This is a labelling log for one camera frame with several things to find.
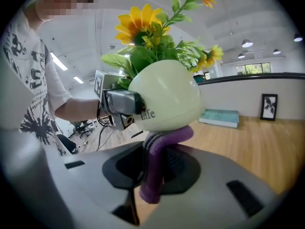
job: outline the fluorescent light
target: fluorescent light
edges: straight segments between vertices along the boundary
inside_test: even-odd
[[[300,42],[302,40],[303,40],[303,37],[301,37],[299,34],[295,34],[295,39],[294,39],[295,42]]]
[[[281,51],[279,51],[278,49],[275,49],[274,51],[273,51],[273,54],[280,54],[281,53]]]
[[[83,84],[83,81],[80,78],[78,78],[77,76],[74,76],[73,78],[74,78],[74,80],[78,81],[80,84]]]
[[[50,54],[53,58],[53,62],[56,63],[58,67],[60,67],[63,71],[66,71],[68,69],[52,52],[50,52]]]
[[[243,59],[245,56],[242,54],[242,53],[240,53],[239,55],[238,55],[238,58],[239,59]]]
[[[243,48],[248,48],[248,47],[251,47],[252,45],[253,45],[253,42],[251,42],[249,39],[243,40],[243,43],[242,43]]]

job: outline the purple holder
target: purple holder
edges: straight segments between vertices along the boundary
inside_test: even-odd
[[[185,126],[172,132],[164,132],[152,144],[147,142],[154,133],[149,133],[144,143],[150,144],[148,154],[148,172],[146,180],[140,187],[141,198],[149,204],[157,204],[160,201],[160,190],[163,181],[162,151],[167,145],[177,144],[192,138],[194,132],[190,126]]]

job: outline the white t-shirt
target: white t-shirt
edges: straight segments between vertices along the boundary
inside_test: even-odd
[[[55,110],[71,98],[63,87],[52,56],[45,55],[46,47],[21,11],[11,22],[0,42],[0,57],[12,68],[34,93],[24,119],[22,132],[34,133],[46,148],[57,148],[60,155],[69,151],[56,136],[51,120]]]

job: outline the ceiling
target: ceiling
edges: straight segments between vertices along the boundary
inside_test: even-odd
[[[297,43],[297,32],[289,16],[276,0],[215,0],[213,9],[204,7],[188,11],[193,22],[180,22],[171,26],[175,41],[200,38],[207,48],[218,44],[224,50],[223,63],[239,61],[237,55],[246,50],[245,60],[270,58],[275,48],[285,56]],[[100,61],[102,54],[124,47],[115,39],[118,15],[129,13],[130,7],[143,7],[150,3],[171,13],[170,0],[95,0],[81,4],[71,15],[61,16],[44,24],[38,34],[50,52],[68,68],[58,75],[67,89],[78,85],[73,77],[87,82],[94,78],[97,69],[118,72]],[[242,48],[242,41],[250,39],[254,45]]]

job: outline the white egg-shaped pot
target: white egg-shaped pot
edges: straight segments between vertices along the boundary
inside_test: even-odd
[[[129,91],[141,95],[145,108],[134,115],[139,129],[171,131],[188,125],[203,112],[201,91],[193,76],[176,60],[162,60],[143,69]]]

